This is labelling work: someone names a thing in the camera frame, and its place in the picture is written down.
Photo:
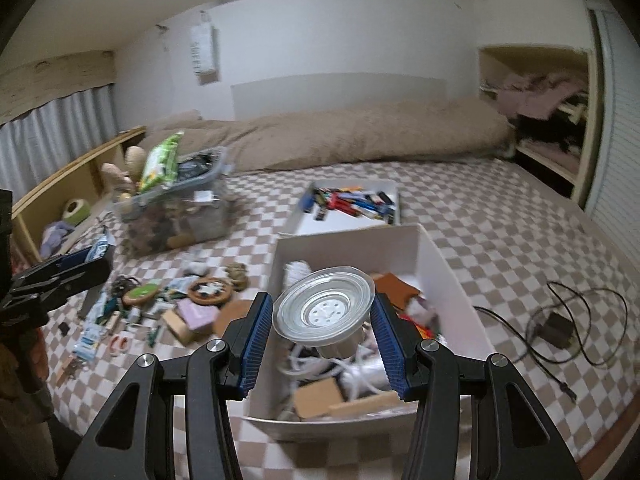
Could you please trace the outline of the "green wet wipes pack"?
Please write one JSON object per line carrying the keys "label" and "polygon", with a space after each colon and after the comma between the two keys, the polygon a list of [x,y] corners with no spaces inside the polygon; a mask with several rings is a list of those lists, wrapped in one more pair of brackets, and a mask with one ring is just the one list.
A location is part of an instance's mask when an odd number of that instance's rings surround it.
{"label": "green wet wipes pack", "polygon": [[140,193],[149,192],[159,186],[166,188],[175,182],[178,172],[178,147],[182,136],[183,131],[178,131],[149,151],[138,187]]}

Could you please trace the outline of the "beige duvet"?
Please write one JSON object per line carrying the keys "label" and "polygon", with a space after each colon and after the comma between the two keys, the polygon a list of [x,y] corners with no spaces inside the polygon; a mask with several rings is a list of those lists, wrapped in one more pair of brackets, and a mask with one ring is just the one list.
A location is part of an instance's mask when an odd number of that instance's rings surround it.
{"label": "beige duvet", "polygon": [[176,132],[181,134],[180,155],[224,146],[239,172],[496,156],[514,143],[508,120],[477,98],[391,102],[235,122],[177,120],[150,129],[141,146],[149,151]]}

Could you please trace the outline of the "green topped cork coaster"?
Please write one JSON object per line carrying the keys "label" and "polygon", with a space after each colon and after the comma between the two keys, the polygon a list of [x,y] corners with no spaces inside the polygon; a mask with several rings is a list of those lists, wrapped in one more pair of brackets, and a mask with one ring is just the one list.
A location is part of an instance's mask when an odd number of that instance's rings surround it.
{"label": "green topped cork coaster", "polygon": [[122,296],[122,303],[128,307],[139,307],[155,298],[160,290],[159,284],[148,283],[128,290]]}

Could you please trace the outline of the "orange handled white scissors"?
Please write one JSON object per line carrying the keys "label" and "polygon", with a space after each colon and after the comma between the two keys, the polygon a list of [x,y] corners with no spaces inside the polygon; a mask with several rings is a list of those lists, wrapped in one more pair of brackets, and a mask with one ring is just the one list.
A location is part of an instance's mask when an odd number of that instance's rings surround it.
{"label": "orange handled white scissors", "polygon": [[132,335],[128,332],[120,332],[112,336],[108,343],[108,353],[112,358],[126,354],[131,347]]}

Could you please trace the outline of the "blue white medicine packet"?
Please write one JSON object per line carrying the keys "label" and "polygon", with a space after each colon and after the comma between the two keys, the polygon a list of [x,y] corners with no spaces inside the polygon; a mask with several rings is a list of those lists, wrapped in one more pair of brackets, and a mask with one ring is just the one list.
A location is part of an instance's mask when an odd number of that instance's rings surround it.
{"label": "blue white medicine packet", "polygon": [[78,341],[74,344],[73,355],[75,358],[85,363],[91,363],[96,358],[100,343],[106,334],[105,326],[96,323],[86,324],[82,328]]}

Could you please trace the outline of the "white wall unit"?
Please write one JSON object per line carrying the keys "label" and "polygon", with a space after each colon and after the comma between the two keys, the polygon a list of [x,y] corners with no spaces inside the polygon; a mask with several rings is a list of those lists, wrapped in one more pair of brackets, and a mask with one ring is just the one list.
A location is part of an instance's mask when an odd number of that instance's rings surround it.
{"label": "white wall unit", "polygon": [[200,84],[218,79],[217,31],[212,24],[203,23],[190,30],[190,52],[194,75]]}

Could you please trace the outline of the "white crumpled cloth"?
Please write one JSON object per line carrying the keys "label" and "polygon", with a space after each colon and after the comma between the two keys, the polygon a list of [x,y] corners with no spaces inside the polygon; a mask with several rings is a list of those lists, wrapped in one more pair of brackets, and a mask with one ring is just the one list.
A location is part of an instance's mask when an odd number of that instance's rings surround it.
{"label": "white crumpled cloth", "polygon": [[188,260],[182,265],[182,274],[184,276],[195,275],[199,278],[205,278],[210,272],[210,266],[206,261]]}

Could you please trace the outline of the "grey curtain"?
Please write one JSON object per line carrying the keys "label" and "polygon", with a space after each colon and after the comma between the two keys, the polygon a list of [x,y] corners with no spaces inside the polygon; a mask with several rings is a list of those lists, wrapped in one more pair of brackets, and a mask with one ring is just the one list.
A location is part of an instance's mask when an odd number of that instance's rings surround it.
{"label": "grey curtain", "polygon": [[117,133],[110,84],[35,108],[1,126],[1,187],[17,202]]}

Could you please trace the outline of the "open closet with clothes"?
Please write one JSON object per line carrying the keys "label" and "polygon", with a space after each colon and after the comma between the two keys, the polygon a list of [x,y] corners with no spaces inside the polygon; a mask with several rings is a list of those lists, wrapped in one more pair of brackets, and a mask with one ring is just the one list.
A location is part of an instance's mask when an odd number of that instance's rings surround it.
{"label": "open closet with clothes", "polygon": [[603,115],[600,55],[548,44],[478,50],[480,96],[514,130],[515,162],[585,206],[596,171]]}

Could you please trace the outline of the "large white storage box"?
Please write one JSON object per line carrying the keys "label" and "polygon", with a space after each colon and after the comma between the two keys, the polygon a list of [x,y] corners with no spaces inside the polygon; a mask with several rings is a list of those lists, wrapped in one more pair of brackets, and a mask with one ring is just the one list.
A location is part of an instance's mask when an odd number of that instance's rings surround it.
{"label": "large white storage box", "polygon": [[[266,291],[280,295],[284,265],[303,260],[311,269],[354,266],[366,273],[393,273],[416,287],[439,316],[448,348],[459,356],[483,361],[494,346],[471,301],[446,263],[444,255],[420,224],[378,226],[357,231],[286,236],[274,246]],[[277,420],[279,404],[288,396],[284,376],[276,369],[281,338],[272,333],[255,389],[245,401],[244,420],[276,441],[317,441],[363,437],[412,428],[416,406],[360,418]]]}

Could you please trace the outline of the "clear plastic bin of clutter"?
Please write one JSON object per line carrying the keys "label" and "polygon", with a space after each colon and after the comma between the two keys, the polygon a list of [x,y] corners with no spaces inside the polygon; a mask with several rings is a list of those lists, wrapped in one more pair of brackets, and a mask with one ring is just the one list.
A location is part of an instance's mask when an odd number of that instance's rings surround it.
{"label": "clear plastic bin of clutter", "polygon": [[226,187],[227,149],[206,148],[184,155],[178,179],[148,192],[113,196],[129,251],[147,256],[228,234],[231,204]]}

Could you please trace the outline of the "purple flat box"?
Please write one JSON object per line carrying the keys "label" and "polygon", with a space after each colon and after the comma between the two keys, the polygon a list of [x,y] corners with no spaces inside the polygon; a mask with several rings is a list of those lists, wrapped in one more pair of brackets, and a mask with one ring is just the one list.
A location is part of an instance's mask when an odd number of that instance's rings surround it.
{"label": "purple flat box", "polygon": [[210,334],[214,331],[214,323],[220,315],[217,307],[200,306],[189,298],[177,302],[179,315],[194,333]]}

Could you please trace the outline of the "purple plush toy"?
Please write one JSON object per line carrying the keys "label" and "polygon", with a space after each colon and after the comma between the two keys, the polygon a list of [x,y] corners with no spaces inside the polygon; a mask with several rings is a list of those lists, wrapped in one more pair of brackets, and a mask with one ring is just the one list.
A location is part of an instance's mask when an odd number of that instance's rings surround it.
{"label": "purple plush toy", "polygon": [[42,242],[39,248],[39,255],[47,259],[55,255],[63,245],[66,237],[70,235],[75,227],[63,220],[50,223],[43,231]]}

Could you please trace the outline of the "oval wooden box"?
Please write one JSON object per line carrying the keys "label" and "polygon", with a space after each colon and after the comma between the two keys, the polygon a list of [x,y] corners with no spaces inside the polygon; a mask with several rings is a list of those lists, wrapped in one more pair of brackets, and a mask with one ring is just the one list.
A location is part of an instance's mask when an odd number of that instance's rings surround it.
{"label": "oval wooden box", "polygon": [[195,333],[190,330],[184,319],[175,310],[164,311],[160,318],[183,346],[188,346],[195,340]]}

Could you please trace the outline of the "small white tray of pens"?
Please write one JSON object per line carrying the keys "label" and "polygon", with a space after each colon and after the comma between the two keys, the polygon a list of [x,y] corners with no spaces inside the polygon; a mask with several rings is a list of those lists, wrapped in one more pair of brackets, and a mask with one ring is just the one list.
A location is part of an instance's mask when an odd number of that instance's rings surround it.
{"label": "small white tray of pens", "polygon": [[307,184],[280,234],[324,234],[400,224],[400,194],[394,181],[324,179]]}

